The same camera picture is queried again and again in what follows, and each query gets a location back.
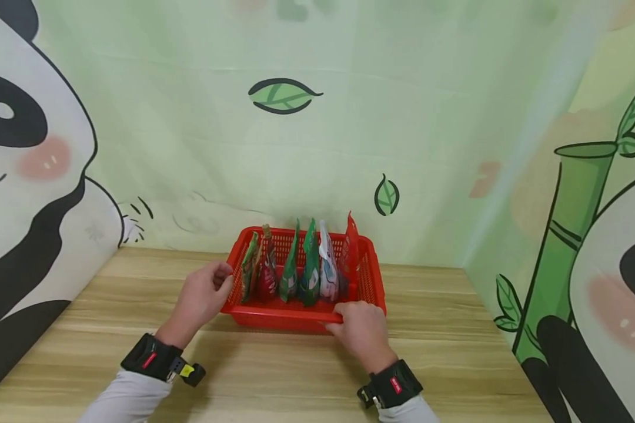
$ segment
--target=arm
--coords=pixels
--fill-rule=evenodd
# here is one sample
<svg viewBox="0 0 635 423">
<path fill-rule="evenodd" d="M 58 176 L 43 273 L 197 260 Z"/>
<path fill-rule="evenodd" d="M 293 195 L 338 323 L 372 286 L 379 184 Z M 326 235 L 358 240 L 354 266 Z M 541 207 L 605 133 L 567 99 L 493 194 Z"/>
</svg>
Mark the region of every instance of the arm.
<svg viewBox="0 0 635 423">
<path fill-rule="evenodd" d="M 155 338 L 181 350 L 187 347 L 226 302 L 233 289 L 231 272 L 228 264 L 212 262 L 188 275 L 172 315 Z M 78 423 L 143 423 L 171 389 L 163 380 L 120 370 Z"/>
<path fill-rule="evenodd" d="M 339 303 L 334 312 L 343 324 L 326 325 L 344 347 L 361 362 L 368 374 L 378 374 L 398 361 L 388 343 L 383 310 L 364 301 Z M 381 423 L 439 423 L 439 419 L 420 395 L 397 407 L 379 408 Z"/>
</svg>

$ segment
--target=white snack bag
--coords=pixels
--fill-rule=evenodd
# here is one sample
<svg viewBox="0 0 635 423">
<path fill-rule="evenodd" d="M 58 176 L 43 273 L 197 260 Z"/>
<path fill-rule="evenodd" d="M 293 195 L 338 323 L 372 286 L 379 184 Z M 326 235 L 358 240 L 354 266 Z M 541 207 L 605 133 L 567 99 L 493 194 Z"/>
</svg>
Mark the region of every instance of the white snack bag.
<svg viewBox="0 0 635 423">
<path fill-rule="evenodd" d="M 334 303 L 339 299 L 339 273 L 336 271 L 332 239 L 327 232 L 327 224 L 323 220 L 319 222 L 319 237 L 321 242 L 318 251 L 319 257 L 322 258 L 319 295 L 322 299 Z"/>
</svg>

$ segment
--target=wooden table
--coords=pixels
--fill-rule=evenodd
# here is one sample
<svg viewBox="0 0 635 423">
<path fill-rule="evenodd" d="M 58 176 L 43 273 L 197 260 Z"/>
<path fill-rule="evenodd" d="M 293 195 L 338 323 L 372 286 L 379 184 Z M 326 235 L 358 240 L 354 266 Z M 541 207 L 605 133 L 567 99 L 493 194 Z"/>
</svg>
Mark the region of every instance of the wooden table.
<svg viewBox="0 0 635 423">
<path fill-rule="evenodd" d="M 141 334 L 169 315 L 184 276 L 215 254 L 123 249 L 0 386 L 0 423 L 74 422 Z M 390 343 L 443 423 L 550 422 L 463 271 L 383 266 Z M 264 333 L 220 315 L 185 351 L 208 371 L 179 381 L 151 422 L 367 422 L 367 380 L 326 335 Z"/>
</svg>

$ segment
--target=black wrist band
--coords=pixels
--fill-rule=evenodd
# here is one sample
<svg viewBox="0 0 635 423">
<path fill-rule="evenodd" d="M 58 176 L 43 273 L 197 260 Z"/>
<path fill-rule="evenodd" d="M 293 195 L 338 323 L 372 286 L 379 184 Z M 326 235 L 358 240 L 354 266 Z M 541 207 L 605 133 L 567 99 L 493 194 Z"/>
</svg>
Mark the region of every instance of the black wrist band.
<svg viewBox="0 0 635 423">
<path fill-rule="evenodd" d="M 404 360 L 398 360 L 378 374 L 370 374 L 371 382 L 359 389 L 357 396 L 365 408 L 378 405 L 393 408 L 419 395 L 423 387 Z"/>
<path fill-rule="evenodd" d="M 171 382 L 179 375 L 184 382 L 194 387 L 203 377 L 205 369 L 199 364 L 189 365 L 181 358 L 183 350 L 163 344 L 151 334 L 144 334 L 121 362 L 123 369 L 147 375 L 163 382 Z"/>
</svg>

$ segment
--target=panda cheek blush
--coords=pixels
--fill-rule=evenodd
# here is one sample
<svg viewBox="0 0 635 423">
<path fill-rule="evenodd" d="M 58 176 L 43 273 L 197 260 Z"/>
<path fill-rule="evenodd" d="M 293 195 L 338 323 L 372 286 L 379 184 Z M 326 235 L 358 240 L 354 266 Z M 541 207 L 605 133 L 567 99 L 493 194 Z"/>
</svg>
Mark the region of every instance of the panda cheek blush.
<svg viewBox="0 0 635 423">
<path fill-rule="evenodd" d="M 620 276 L 597 276 L 588 285 L 590 307 L 604 329 L 635 352 L 635 295 Z"/>
<path fill-rule="evenodd" d="M 71 166 L 71 148 L 63 139 L 47 136 L 37 147 L 29 148 L 18 165 L 18 173 L 26 179 L 49 181 L 58 179 Z"/>
</svg>

